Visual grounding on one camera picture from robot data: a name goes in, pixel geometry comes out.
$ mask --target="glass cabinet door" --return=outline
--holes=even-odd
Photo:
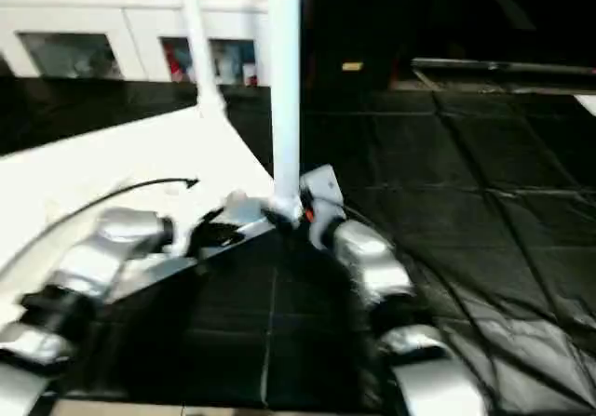
[[[122,79],[105,34],[18,33],[41,76]]]
[[[161,37],[172,81],[196,80],[196,68],[185,37]],[[251,40],[211,39],[216,82],[228,86],[257,86],[254,43]]]

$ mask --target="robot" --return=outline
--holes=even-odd
[[[198,1],[183,1],[193,59],[202,69],[197,111],[222,114]],[[173,219],[151,210],[104,211],[94,230],[63,253],[42,287],[21,297],[22,316],[0,329],[1,416],[30,414],[73,361],[94,316],[116,292],[122,298],[267,231],[307,238],[343,266],[371,328],[365,344],[373,368],[366,374],[381,384],[383,413],[487,414],[478,385],[434,326],[390,240],[348,219],[331,167],[299,176],[299,5],[299,0],[269,0],[276,24],[271,28],[273,197],[236,198],[197,217],[188,232],[177,231]],[[172,245],[183,249],[168,252],[141,284],[120,284],[129,262]],[[390,323],[379,325],[375,316],[380,314],[390,315]]]
[[[49,383],[68,368],[94,316],[109,304],[127,263],[174,243],[174,225],[153,211],[107,209],[92,233],[66,250],[42,288],[21,298],[25,312],[0,330],[0,414],[29,414]],[[479,389],[433,325],[392,244],[371,226],[346,217],[329,166],[303,176],[301,213],[295,221],[269,202],[241,197],[179,236],[187,238],[186,253],[167,262],[182,261],[182,268],[195,265],[185,263],[194,253],[217,256],[264,230],[307,237],[345,269],[373,334],[367,345],[374,368],[368,373],[381,383],[385,412],[486,414]],[[163,268],[163,262],[153,268]],[[390,315],[391,323],[379,325],[374,318],[379,314]]]

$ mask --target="black cable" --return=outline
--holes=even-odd
[[[102,195],[102,196],[98,197],[97,199],[92,200],[91,202],[87,203],[83,207],[76,209],[75,211],[72,211],[72,212],[66,214],[65,216],[62,216],[57,221],[51,223],[44,230],[42,230],[42,232],[39,235],[37,235],[36,237],[31,239],[29,242],[27,242],[27,244],[25,244],[24,247],[22,247],[17,253],[15,253],[15,255],[5,264],[5,268],[2,270],[2,272],[0,272],[0,280],[2,280],[4,275],[6,275],[7,272],[10,270],[10,266],[12,264],[14,264],[16,261],[18,261],[25,253],[27,253],[35,244],[37,244],[37,242],[39,242],[41,239],[43,239],[44,237],[49,235],[51,232],[53,232],[58,227],[65,224],[72,218],[83,213],[84,211],[87,211],[88,209],[93,208],[96,205],[99,205],[101,202],[105,202],[106,200],[116,197],[117,195],[123,195],[124,193],[128,193],[129,191],[136,190],[138,188],[143,188],[144,186],[155,185],[155,184],[159,184],[159,183],[171,183],[171,182],[184,182],[184,183],[186,183],[186,188],[192,188],[193,186],[195,186],[198,183],[198,179],[169,177],[169,178],[164,178],[164,179],[153,179],[151,181],[142,181],[140,183],[134,183],[132,185],[125,186],[124,188],[120,188],[118,190],[112,191],[111,193],[108,193],[107,195]]]
[[[404,250],[404,252],[407,253],[409,256],[411,256],[414,260],[418,260],[419,264],[424,265],[439,280],[439,282],[442,283],[442,285],[445,288],[445,290],[447,291],[447,293],[451,296],[452,300],[455,302],[457,307],[460,309],[460,311],[462,312],[464,317],[469,321],[470,326],[476,333],[478,342],[481,345],[482,349],[484,350],[484,352],[488,358],[488,361],[491,365],[491,372],[493,375],[494,386],[496,388],[496,392],[494,392],[490,388],[490,386],[484,382],[484,380],[481,377],[481,374],[475,368],[473,368],[473,366],[469,360],[466,359],[465,363],[467,364],[467,367],[470,369],[470,371],[474,374],[474,376],[476,376],[476,379],[482,385],[482,388],[484,388],[485,394],[491,399],[491,402],[494,407],[494,411],[497,414],[501,413],[502,411],[501,411],[501,406],[500,406],[500,391],[499,391],[500,386],[498,386],[498,382],[499,382],[498,371],[497,371],[497,367],[496,367],[496,362],[494,360],[494,353],[491,348],[490,341],[484,335],[480,326],[478,325],[478,323],[476,323],[476,320],[474,319],[474,317],[470,313],[469,309],[467,308],[465,301],[461,298],[459,293],[454,289],[454,287],[451,285],[449,280],[447,278],[445,278],[445,276],[441,272],[439,272],[439,269],[434,268],[434,266],[432,266],[428,261],[426,261],[424,259],[424,257],[422,257],[419,253],[417,253],[416,250],[408,248],[405,244],[401,243],[396,237],[392,237],[392,236],[388,235],[388,233],[385,232],[379,224],[372,221],[370,218],[367,218],[364,214],[359,212],[357,209],[352,208],[349,205],[341,204],[334,200],[328,199],[326,197],[314,196],[313,199],[327,202],[330,205],[334,205],[338,208],[341,208],[344,211],[347,211],[352,216],[354,216],[354,217],[358,218],[359,220],[363,221],[364,223],[370,225],[376,232],[378,232],[387,241],[393,241],[394,244],[401,247]]]

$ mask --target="red object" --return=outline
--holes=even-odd
[[[174,49],[170,44],[164,44],[164,49],[166,50],[166,60],[168,61],[171,79],[176,82],[182,81],[184,78],[184,72],[174,57]]]

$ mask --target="metal bar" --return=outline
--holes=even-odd
[[[275,196],[292,207],[300,177],[300,0],[268,1]]]
[[[591,67],[496,60],[449,60],[443,58],[414,58],[412,60],[412,66],[416,69],[490,70],[496,72],[534,74],[596,74],[594,72],[594,69]]]
[[[188,46],[196,74],[199,107],[215,106],[223,109],[224,98],[215,83],[215,69],[209,38],[201,17],[199,0],[183,0],[183,14],[188,28]]]
[[[536,27],[528,14],[515,0],[495,0],[501,7],[509,23],[518,30],[534,31]]]

